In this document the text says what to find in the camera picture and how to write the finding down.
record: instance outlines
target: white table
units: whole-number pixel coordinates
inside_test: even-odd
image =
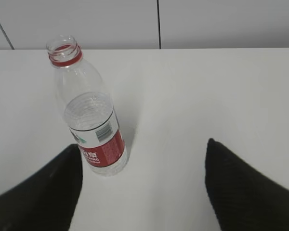
[[[289,189],[289,49],[84,54],[133,143],[114,177],[84,163],[72,231],[218,231],[204,185],[210,137]],[[46,51],[0,51],[0,194],[74,142],[52,71]]]

